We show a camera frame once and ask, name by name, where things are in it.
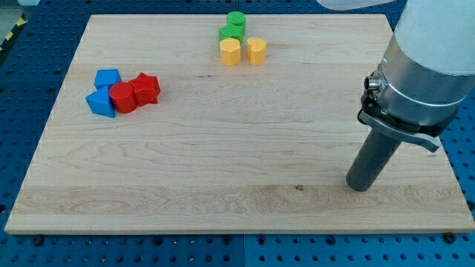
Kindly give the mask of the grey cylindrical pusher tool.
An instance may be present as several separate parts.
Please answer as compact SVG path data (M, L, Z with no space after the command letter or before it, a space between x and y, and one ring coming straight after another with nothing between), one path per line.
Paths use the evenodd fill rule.
M372 129L346 175L355 191L367 191L390 161L401 142Z

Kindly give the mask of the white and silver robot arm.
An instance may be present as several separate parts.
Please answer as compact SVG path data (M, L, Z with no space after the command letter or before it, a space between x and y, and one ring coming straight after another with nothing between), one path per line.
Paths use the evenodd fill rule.
M437 151L439 135L474 88L474 1L409 0L376 69L358 120L370 126L346 182L366 191L403 142Z

